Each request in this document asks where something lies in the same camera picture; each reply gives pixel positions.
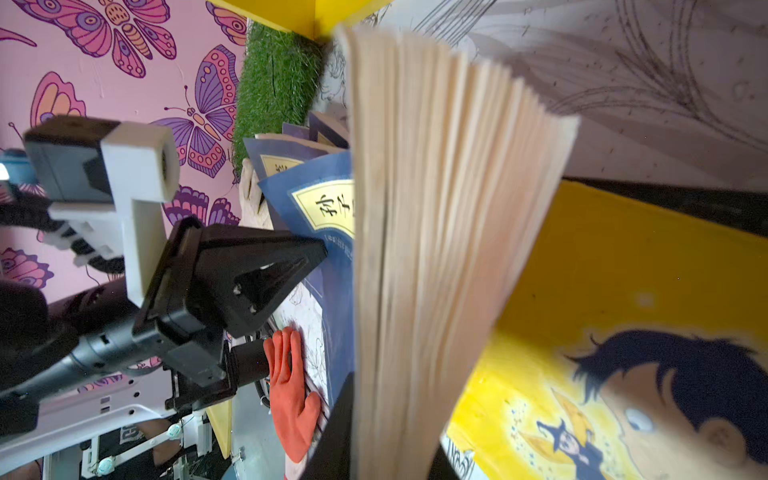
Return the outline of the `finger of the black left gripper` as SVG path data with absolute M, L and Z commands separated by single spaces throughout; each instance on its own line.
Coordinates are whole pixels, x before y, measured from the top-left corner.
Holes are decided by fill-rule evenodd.
M 261 328 L 326 257 L 319 239 L 186 217 L 171 231 L 133 333 L 190 339 L 220 328 L 241 337 Z

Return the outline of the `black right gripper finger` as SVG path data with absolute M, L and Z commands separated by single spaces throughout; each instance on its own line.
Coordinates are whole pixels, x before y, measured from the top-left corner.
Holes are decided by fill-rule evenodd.
M 350 373 L 301 480 L 349 480 L 355 373 Z

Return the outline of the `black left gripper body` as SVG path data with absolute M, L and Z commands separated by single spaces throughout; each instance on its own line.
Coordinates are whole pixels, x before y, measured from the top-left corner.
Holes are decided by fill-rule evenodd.
M 2 282 L 1 435 L 35 430 L 44 400 L 152 357 L 177 381 L 172 410 L 234 394 L 223 323 L 198 288 L 159 287 L 136 307 L 114 281 L 49 305 L 33 286 Z

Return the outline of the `blue book yellow label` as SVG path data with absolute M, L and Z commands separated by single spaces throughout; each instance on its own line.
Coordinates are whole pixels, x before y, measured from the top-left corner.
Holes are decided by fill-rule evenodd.
M 413 32 L 341 28 L 354 179 L 351 474 L 424 479 L 581 120 Z

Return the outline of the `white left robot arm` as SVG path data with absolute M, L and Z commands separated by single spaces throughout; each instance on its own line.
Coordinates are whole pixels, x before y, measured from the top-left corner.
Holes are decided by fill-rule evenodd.
M 318 239 L 193 217 L 155 240 L 126 234 L 124 244 L 122 279 L 54 304 L 2 282 L 3 471 L 264 379 L 263 350 L 244 337 L 327 254 Z

